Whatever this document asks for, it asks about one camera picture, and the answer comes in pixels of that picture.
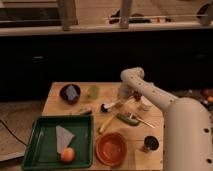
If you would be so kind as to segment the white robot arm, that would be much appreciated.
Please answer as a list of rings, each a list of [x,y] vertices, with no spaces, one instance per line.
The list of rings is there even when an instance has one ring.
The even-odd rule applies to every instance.
[[[193,98],[179,98],[143,80],[141,67],[125,69],[119,95],[141,93],[164,117],[163,171],[213,171],[210,112]]]

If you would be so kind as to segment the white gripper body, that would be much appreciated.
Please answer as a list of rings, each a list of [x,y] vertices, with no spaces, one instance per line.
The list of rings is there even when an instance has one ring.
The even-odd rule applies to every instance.
[[[135,91],[125,83],[122,83],[118,88],[118,100],[121,104],[132,99],[135,96]]]

